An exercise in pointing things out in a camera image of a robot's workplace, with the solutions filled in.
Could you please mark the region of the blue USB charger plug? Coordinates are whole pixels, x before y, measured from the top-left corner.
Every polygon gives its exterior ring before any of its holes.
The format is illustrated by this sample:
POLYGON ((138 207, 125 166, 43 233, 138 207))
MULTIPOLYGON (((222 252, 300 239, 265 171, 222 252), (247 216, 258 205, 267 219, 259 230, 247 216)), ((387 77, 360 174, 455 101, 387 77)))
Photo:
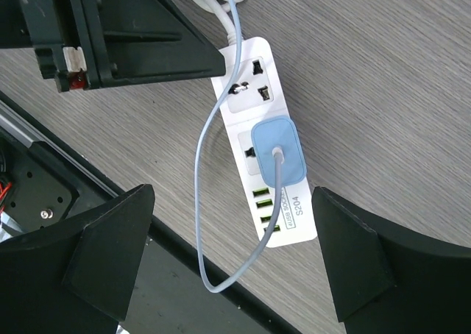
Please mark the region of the blue USB charger plug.
POLYGON ((296 185, 305 179, 307 168, 299 135, 288 116, 257 123, 251 139, 262 179, 269 187, 296 185))

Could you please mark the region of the white USB power strip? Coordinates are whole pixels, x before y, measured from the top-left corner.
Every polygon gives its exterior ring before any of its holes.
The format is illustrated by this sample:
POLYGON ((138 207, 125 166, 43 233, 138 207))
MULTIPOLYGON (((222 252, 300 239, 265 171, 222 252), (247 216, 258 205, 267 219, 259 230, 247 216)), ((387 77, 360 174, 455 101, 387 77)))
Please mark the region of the white USB power strip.
POLYGON ((281 151, 280 214, 268 246, 315 239, 305 158, 267 40, 255 37, 243 41, 238 78, 220 112, 258 237, 263 237, 272 215, 273 154, 281 151))

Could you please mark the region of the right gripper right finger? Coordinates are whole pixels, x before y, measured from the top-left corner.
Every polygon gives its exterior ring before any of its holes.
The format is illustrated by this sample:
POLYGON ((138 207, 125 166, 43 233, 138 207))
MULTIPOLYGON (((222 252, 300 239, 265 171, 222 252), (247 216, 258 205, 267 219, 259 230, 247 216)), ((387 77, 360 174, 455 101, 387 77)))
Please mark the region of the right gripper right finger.
POLYGON ((470 248, 370 213, 325 187, 314 220, 347 333, 469 333, 470 248))

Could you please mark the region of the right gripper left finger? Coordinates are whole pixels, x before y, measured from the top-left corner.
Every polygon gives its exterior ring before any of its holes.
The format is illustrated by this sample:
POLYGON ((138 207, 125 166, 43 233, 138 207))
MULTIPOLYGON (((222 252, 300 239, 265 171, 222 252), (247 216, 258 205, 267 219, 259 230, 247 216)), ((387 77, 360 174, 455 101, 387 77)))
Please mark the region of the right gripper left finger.
POLYGON ((2 333, 116 333, 125 320, 155 194, 139 185, 1 243, 2 333))

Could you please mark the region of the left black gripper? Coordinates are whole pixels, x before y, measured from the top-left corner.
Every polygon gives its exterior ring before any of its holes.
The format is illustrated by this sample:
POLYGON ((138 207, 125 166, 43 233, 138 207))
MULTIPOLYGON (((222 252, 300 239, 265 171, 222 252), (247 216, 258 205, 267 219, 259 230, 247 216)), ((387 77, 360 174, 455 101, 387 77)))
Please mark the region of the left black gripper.
POLYGON ((1 48, 32 48, 59 92, 225 73, 172 0, 1 0, 1 48))

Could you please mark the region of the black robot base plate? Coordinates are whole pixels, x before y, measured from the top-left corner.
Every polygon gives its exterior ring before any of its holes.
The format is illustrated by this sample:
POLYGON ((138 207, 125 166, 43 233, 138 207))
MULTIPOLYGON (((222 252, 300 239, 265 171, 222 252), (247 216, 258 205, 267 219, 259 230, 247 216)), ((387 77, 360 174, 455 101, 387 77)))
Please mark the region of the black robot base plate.
POLYGON ((293 333, 236 286, 211 296, 192 247, 7 96, 1 161, 3 333, 293 333))

